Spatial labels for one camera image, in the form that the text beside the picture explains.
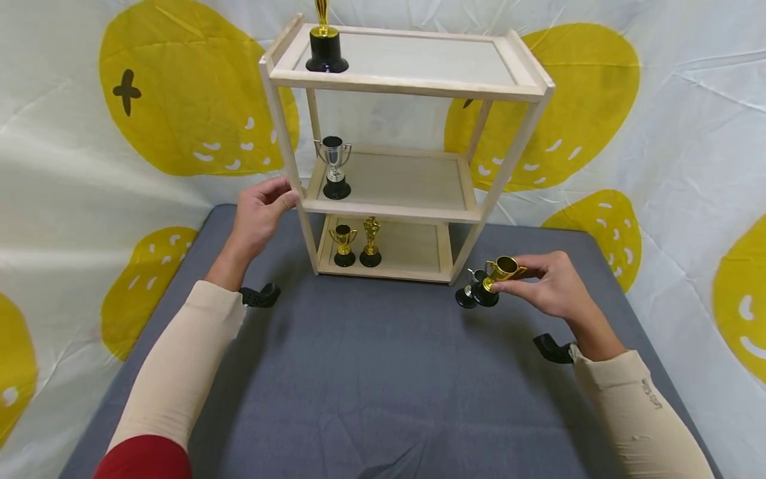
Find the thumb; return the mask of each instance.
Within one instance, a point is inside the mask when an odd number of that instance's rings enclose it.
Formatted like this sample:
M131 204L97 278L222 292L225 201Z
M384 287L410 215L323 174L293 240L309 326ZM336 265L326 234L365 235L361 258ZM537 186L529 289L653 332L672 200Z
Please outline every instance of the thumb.
M512 294L513 296L518 296L523 300L530 301L532 296L535 294L535 286L536 284L526 283L525 281L501 281L499 283L492 284L492 291Z
M281 216L284 212L292 209L295 205L297 205L299 199L300 197L298 196L298 192L290 190L288 192L282 193L282 195L275 199L274 202L268 206L268 208L271 209L277 216Z

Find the arm sleeve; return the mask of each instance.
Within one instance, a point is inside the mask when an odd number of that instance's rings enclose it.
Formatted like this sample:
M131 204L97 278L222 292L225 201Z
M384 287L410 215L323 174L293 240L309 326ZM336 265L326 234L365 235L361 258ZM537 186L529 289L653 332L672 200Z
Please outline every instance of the arm sleeve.
M630 478L713 477L692 433L652 383L636 351L594 363L570 348L574 376Z
M93 479L192 479L186 451L159 436L136 436L109 451Z
M143 435L170 439L185 451L244 315L241 294L198 281L141 366L108 451Z

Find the left hand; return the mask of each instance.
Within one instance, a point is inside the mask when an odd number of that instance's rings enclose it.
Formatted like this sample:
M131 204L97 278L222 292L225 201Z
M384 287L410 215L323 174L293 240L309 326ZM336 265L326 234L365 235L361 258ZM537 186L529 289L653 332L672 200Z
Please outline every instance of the left hand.
M298 204L299 193L286 177L272 178L242 190L234 227L224 249L250 263L274 236L282 214Z

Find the shelf board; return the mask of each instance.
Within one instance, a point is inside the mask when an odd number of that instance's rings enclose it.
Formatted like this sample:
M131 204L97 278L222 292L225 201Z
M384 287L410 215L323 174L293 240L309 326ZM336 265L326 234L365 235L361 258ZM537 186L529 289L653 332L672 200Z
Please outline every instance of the shelf board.
M270 72L274 84L533 103L545 95L546 85L536 83L530 71L534 64L512 38L336 26L350 66L326 74L306 69L313 27L304 24L289 39Z
M380 232L375 239L383 261L376 267L365 267L359 253L366 242L364 218L327 215L319 242L319 273L346 276L383 277L410 281L449 283L452 268L450 233L447 223L423 225L379 220ZM358 231L352 250L356 262L349 267L335 264L336 244L327 234L336 225L348 225Z
M342 200L324 196L327 166L317 159L303 207L308 212L430 223L480 221L468 162L457 155L434 156L352 153L342 168L351 195Z

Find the trophy cup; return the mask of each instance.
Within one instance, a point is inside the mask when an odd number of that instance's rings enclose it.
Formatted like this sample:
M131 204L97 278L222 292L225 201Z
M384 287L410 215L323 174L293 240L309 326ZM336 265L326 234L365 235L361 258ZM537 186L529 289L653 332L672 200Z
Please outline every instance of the trophy cup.
M351 158L351 145L344 144L337 136L325 136L322 141L314 140L316 155L330 167L327 172L327 183L322 188L325 196L330 199L344 199L351 194L351 186L345 182L345 173L340 167Z
M351 251L351 243L356 239L356 230L348 225L337 225L334 230L327 231L332 240L338 243L335 263L340 267L349 267L356 261L356 256Z
M340 56L340 32L327 25L329 0L314 0L319 26L311 29L311 58L306 62L308 71L341 73L349 69L348 61Z
M380 231L381 224L375 220L375 216L365 219L365 233L367 233L367 245L364 251L359 255L359 262L366 267L376 267L381 263L381 256L378 247L375 245L375 235Z
M492 291L492 283L517 278L527 271L526 267L510 256L501 256L495 261L487 261L485 270L468 270L468 285L455 292L455 301L464 308L473 308L477 304L492 307L497 304L499 294Z

